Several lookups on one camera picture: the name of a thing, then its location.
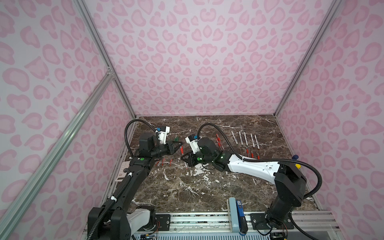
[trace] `wall panel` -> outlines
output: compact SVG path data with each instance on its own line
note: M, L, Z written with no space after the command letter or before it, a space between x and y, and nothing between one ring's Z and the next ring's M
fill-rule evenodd
M316 196L347 240L384 236L383 11L346 1L278 116L294 152L321 172Z
M103 78L70 0L0 3L0 218Z
M102 203L129 120L110 83L16 227L15 239L79 238L89 211Z
M86 0L139 115L274 113L331 0Z

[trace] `pink leopard print wallpaper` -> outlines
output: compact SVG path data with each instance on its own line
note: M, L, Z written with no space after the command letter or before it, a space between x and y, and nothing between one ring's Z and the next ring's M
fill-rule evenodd
M86 0L138 115L271 114L331 0Z
M102 203L129 120L111 83L10 239L79 239Z
M384 236L383 12L383 1L346 1L278 117L323 175L316 196L346 240Z
M105 73L71 0L0 2L0 218Z

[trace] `marble table surface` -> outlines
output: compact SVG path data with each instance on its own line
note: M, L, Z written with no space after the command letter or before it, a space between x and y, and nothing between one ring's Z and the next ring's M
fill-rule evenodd
M190 151L185 143L185 137L196 134L199 127L206 122L218 125L227 135L231 145L242 155L246 155L245 147L241 147L239 131L247 134L250 150L260 158L290 158L291 153L281 134L281 131L272 115L261 116L182 116L182 117L144 117L154 126L169 126L168 140L179 137L183 141L184 152ZM231 131L234 132L238 145L236 145ZM151 132L145 124L136 126L131 142L132 150L138 147L141 133ZM202 129L201 136L209 137L215 141L219 132L206 126ZM252 148L250 134L256 134L260 150ZM224 148L229 150L228 144L221 137ZM186 168L180 160L178 151L172 156L165 157L164 163L154 166L150 175L141 184L130 211L138 205L154 205L157 212L216 212L227 209L227 199L235 197L242 200L245 211L265 211L275 199L277 192L275 185L246 174L219 172L206 170L201 164ZM304 200L298 209L316 210L317 207L311 200Z

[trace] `blue and black tool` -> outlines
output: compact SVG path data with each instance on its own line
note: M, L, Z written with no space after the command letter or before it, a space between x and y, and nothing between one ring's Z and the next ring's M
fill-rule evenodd
M239 218L240 234L244 236L248 232L248 225L247 225L247 220L245 219L243 205L240 200L236 200L236 206L237 206L237 216Z

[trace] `black mounting plate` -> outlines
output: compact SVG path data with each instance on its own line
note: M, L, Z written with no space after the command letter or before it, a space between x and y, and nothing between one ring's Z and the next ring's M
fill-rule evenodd
M250 217L251 217L251 223L252 223L252 227L253 227L253 230L270 230L271 228L266 224L266 221L265 221L265 214L250 214ZM284 223L285 223L285 226L287 227L287 229L294 229L294 225L293 223L291 222L291 220L288 222L288 215L285 217L284 219Z
M169 231L169 225L170 225L169 214L156 214L156 221L160 223L159 231Z

